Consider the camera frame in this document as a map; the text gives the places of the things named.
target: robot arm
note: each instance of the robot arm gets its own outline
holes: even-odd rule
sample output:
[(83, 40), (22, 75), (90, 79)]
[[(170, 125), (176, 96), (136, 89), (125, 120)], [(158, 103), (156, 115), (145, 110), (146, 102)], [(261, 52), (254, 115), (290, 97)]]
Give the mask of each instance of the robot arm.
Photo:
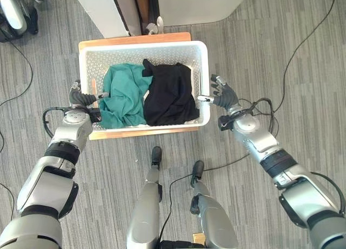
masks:
[(198, 99), (227, 110), (228, 115), (219, 118), (220, 129), (230, 129), (283, 191), (279, 201), (293, 223), (309, 229), (315, 248), (346, 248), (346, 219), (333, 196), (238, 104), (237, 95), (222, 78), (213, 75), (211, 80), (221, 87), (222, 94)]
[(62, 248), (58, 220), (72, 210), (78, 193), (78, 184), (72, 180), (75, 165), (92, 132), (92, 123), (101, 120), (98, 109), (86, 107), (97, 97), (78, 95), (79, 82), (74, 83), (71, 93), (72, 104), (65, 109), (62, 125), (19, 193), (20, 217), (1, 234), (1, 249)]

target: white object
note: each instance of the white object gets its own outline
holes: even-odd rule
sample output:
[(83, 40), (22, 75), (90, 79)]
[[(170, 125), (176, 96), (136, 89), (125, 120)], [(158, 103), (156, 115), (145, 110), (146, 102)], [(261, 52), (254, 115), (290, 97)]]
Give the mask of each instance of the white object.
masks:
[(228, 17), (243, 0), (158, 0), (165, 26), (211, 23)]
[(78, 0), (105, 38), (129, 36), (114, 0)]
[(0, 8), (12, 28), (20, 30), (18, 33), (26, 31), (26, 21), (18, 0), (0, 0)]
[(119, 129), (104, 129), (94, 124), (94, 132), (130, 132), (137, 130), (159, 130), (203, 126), (210, 119), (210, 108), (206, 102), (197, 100), (198, 95), (209, 95), (208, 51), (203, 42), (169, 42), (127, 44), (100, 47), (86, 47), (79, 54), (81, 90), (92, 94), (91, 82), (96, 81), (96, 90), (103, 92), (103, 77), (114, 64), (142, 64), (147, 58), (152, 64), (176, 64), (180, 62), (191, 68), (192, 95), (199, 108), (199, 118), (171, 126), (131, 126)]

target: wooden board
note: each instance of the wooden board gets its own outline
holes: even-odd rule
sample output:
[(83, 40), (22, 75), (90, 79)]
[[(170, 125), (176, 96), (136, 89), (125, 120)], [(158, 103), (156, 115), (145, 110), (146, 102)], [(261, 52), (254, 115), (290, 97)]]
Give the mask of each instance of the wooden board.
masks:
[(192, 234), (192, 238), (195, 244), (204, 245), (205, 243), (205, 235), (203, 233)]
[(185, 42), (191, 41), (189, 32), (176, 32), (173, 34), (143, 35), (133, 37), (107, 38), (100, 40), (91, 40), (80, 42), (79, 51), (85, 47), (121, 45), (121, 44), (138, 44), (138, 43), (155, 43), (155, 42)]
[[(100, 40), (84, 41), (78, 45), (79, 51), (85, 47), (105, 46), (105, 45), (121, 45), (121, 44), (138, 44), (138, 43), (156, 43), (156, 42), (184, 42), (191, 41), (191, 35), (188, 32), (177, 32), (173, 34), (158, 34), (158, 35), (143, 35), (134, 37), (107, 38)], [(113, 132), (113, 133), (98, 133), (93, 132), (89, 135), (90, 140), (143, 136), (154, 134), (169, 134), (197, 131), (199, 127), (189, 128), (172, 128), (164, 130), (139, 130), (131, 132)]]

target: clothing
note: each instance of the clothing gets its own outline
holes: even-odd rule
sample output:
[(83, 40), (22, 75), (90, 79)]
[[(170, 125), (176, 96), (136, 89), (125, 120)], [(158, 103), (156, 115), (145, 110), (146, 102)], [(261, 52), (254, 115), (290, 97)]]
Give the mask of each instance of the clothing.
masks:
[(199, 117), (191, 94), (190, 68), (180, 63), (153, 65), (147, 59), (143, 65), (143, 77), (153, 76), (144, 101), (144, 118), (148, 125), (181, 125)]
[(109, 92), (99, 102), (104, 128), (122, 128), (146, 124), (143, 116), (143, 96), (148, 91), (152, 77), (142, 77), (142, 65), (112, 65), (104, 79), (104, 92)]

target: black cloth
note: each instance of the black cloth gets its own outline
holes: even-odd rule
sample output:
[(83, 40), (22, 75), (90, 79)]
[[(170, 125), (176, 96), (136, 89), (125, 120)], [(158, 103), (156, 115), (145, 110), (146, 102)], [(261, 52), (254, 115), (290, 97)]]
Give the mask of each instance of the black cloth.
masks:
[(181, 125), (199, 117), (191, 94), (190, 68), (180, 63), (153, 65), (147, 59), (143, 65), (143, 77), (153, 76), (144, 101), (144, 118), (148, 125)]

